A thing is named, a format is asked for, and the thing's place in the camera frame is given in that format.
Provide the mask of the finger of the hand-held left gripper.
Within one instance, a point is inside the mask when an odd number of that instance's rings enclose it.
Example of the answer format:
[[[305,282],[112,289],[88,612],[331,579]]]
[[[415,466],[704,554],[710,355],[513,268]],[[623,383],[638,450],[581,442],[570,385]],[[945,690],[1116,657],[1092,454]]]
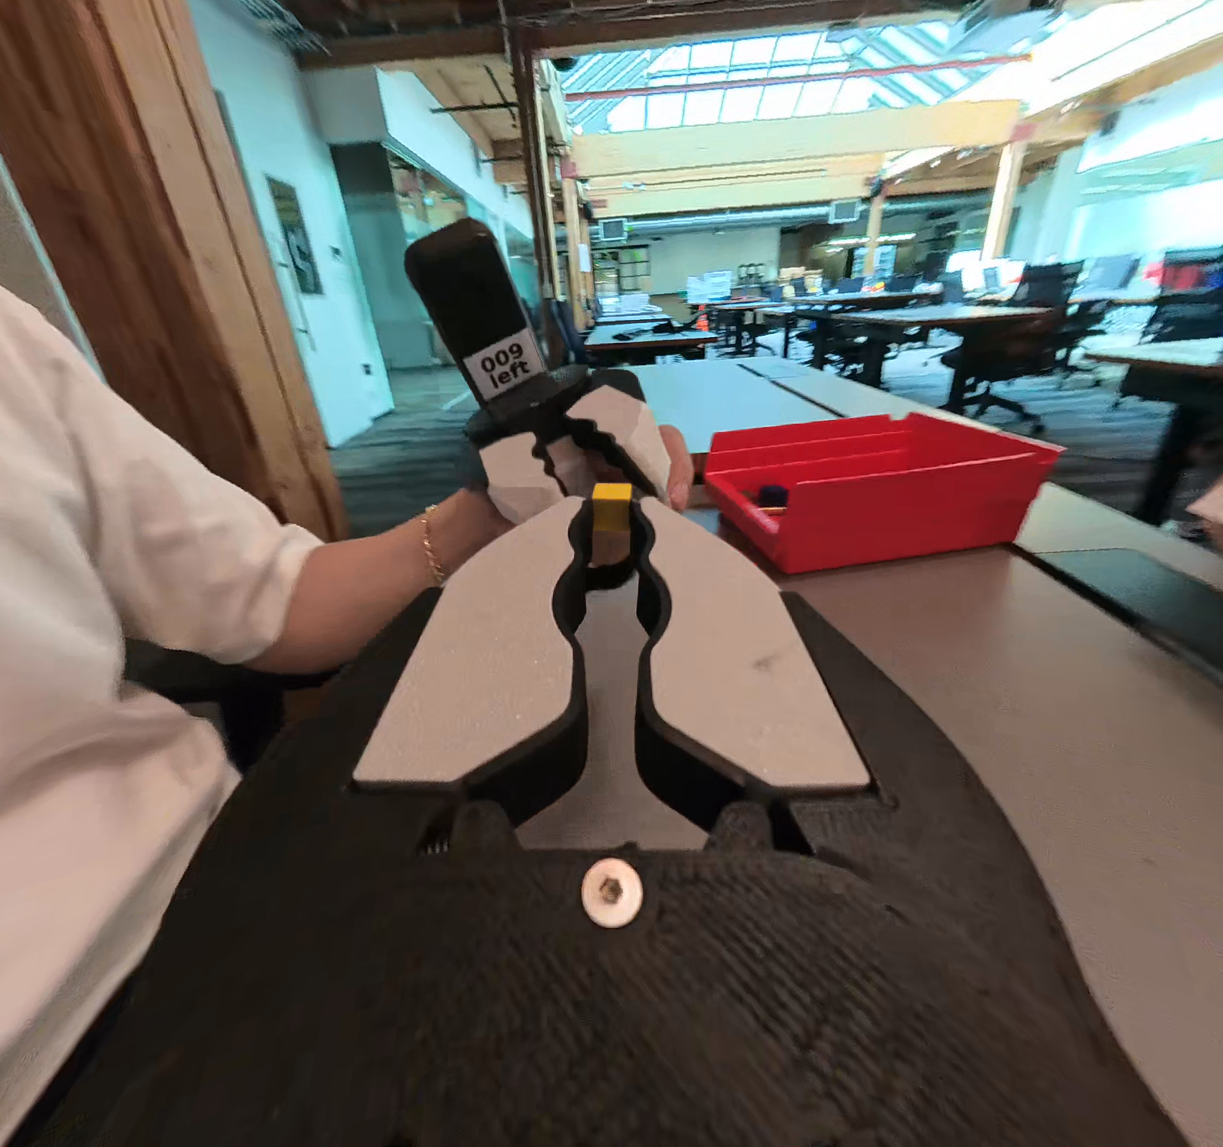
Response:
[[[534,433],[491,441],[478,449],[478,460],[489,502],[512,526],[525,525],[568,497]]]
[[[640,493],[669,499],[671,457],[640,384],[593,384],[569,407],[569,430]]]

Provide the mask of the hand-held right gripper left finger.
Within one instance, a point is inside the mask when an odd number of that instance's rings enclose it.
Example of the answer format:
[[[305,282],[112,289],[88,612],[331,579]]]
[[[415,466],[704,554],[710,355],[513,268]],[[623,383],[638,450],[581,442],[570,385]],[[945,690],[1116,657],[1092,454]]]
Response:
[[[586,702],[585,502],[565,497],[452,575],[354,767],[360,788],[471,788]]]

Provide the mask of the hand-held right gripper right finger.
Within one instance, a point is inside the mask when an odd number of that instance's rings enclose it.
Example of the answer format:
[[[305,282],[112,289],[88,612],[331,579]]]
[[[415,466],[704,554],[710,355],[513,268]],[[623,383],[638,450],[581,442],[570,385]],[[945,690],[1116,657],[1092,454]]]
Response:
[[[660,736],[770,799],[857,792],[869,772],[767,574],[651,497],[638,572],[638,686]]]

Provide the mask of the red plastic bin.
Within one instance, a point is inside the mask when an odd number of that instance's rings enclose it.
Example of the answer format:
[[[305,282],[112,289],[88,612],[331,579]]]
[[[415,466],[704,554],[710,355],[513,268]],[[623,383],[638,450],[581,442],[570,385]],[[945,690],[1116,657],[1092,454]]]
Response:
[[[910,413],[717,433],[703,477],[781,574],[1012,543],[1061,448]]]

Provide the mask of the person's left forearm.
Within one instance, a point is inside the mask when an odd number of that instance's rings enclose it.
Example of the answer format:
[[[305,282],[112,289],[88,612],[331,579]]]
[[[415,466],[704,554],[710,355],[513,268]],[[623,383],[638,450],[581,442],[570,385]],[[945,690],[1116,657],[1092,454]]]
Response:
[[[425,556],[426,513],[384,534],[311,552],[280,634],[247,666],[275,674],[339,669],[422,592],[442,585]]]

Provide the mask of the person's left hand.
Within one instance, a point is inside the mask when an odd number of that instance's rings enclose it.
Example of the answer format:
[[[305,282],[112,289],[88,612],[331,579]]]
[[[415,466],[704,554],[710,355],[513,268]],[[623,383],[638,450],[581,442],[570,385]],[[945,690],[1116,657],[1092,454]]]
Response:
[[[668,456],[667,505],[683,511],[695,485],[693,461],[679,429],[662,424],[659,436]],[[484,493],[464,489],[430,507],[422,518],[422,540],[437,583],[511,528]]]

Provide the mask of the grey desk with wooden edge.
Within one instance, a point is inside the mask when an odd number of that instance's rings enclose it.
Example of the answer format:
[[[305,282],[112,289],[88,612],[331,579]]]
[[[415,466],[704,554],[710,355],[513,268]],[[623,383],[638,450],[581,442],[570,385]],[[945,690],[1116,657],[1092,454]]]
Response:
[[[714,434],[790,424],[885,416],[912,405],[834,374],[774,359],[703,360],[630,370],[662,425],[676,428],[695,456]]]

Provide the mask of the wooden pillar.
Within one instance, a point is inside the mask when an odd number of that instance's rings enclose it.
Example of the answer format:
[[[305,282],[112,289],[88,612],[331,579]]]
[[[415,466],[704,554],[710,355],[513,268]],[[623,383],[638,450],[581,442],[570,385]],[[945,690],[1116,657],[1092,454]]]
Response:
[[[186,0],[2,0],[2,156],[106,380],[325,540],[348,522]]]

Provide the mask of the black office chair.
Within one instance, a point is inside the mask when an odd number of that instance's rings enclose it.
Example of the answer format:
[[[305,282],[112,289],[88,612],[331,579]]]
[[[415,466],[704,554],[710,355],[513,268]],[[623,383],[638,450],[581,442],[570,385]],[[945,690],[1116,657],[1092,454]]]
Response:
[[[1037,415],[996,393],[995,388],[1055,372],[1081,269],[1081,261],[1024,265],[1015,290],[999,309],[1022,306],[1035,309],[1036,314],[987,321],[975,331],[961,332],[959,344],[939,359],[951,371],[942,411],[962,416],[973,407],[981,419],[990,408],[1004,409],[1024,423],[1029,436],[1044,433],[1045,425]]]

